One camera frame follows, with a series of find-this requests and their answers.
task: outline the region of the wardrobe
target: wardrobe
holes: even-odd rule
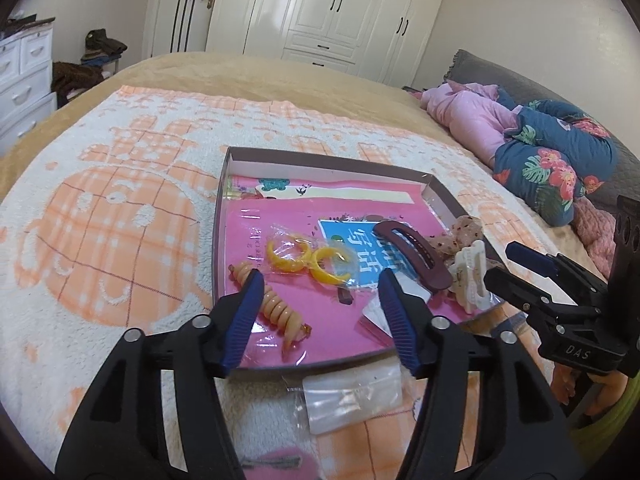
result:
[[[206,50],[411,85],[441,0],[216,0]]]

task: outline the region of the orange plaid blanket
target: orange plaid blanket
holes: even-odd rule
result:
[[[484,221],[498,250],[519,240],[557,251],[523,205],[462,150],[287,102],[123,87],[47,146],[0,206],[0,397],[48,466],[126,327],[173,330],[210,307],[214,201],[228,145],[428,171]],[[549,290],[531,273],[521,276]],[[511,314],[508,306],[499,310],[486,328]],[[527,338],[535,353],[537,341]],[[472,398],[477,385],[470,385]],[[382,480],[398,470],[423,385],[406,392],[394,413],[304,442],[285,428],[293,407],[276,386],[220,388],[243,456],[299,446],[327,478]],[[170,453],[179,463],[170,383],[163,393]],[[461,466],[472,442],[465,430]]]

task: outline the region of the wardrobe drawer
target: wardrobe drawer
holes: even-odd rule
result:
[[[53,30],[34,32],[20,40],[20,73],[51,59]]]
[[[20,74],[20,41],[0,46],[0,87]]]
[[[355,48],[327,41],[325,38],[314,38],[304,34],[289,34],[286,43],[287,48],[293,50],[304,50],[321,56],[336,57],[344,61],[353,62]]]
[[[284,50],[282,59],[312,64],[320,67],[332,68],[333,70],[344,73],[349,73],[350,69],[353,67],[351,63],[346,63],[338,59],[329,59],[327,57],[314,56],[313,54],[296,52],[295,50],[289,50],[288,48]]]
[[[17,118],[0,130],[0,156],[6,153],[18,140],[33,130],[36,125],[56,111],[56,95],[49,94],[31,105]]]
[[[25,73],[22,79],[0,92],[0,121],[14,117],[51,92],[51,62]]]

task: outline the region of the white dresser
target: white dresser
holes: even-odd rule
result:
[[[411,85],[441,0],[216,0],[207,51]]]
[[[56,110],[51,24],[0,41],[0,156]]]

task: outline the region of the maroon hair clip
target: maroon hair clip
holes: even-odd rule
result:
[[[373,227],[373,232],[398,248],[402,255],[409,260],[425,288],[436,293],[440,290],[446,290],[452,285],[453,277],[449,269],[445,267],[436,250],[420,233],[394,220],[376,224]]]

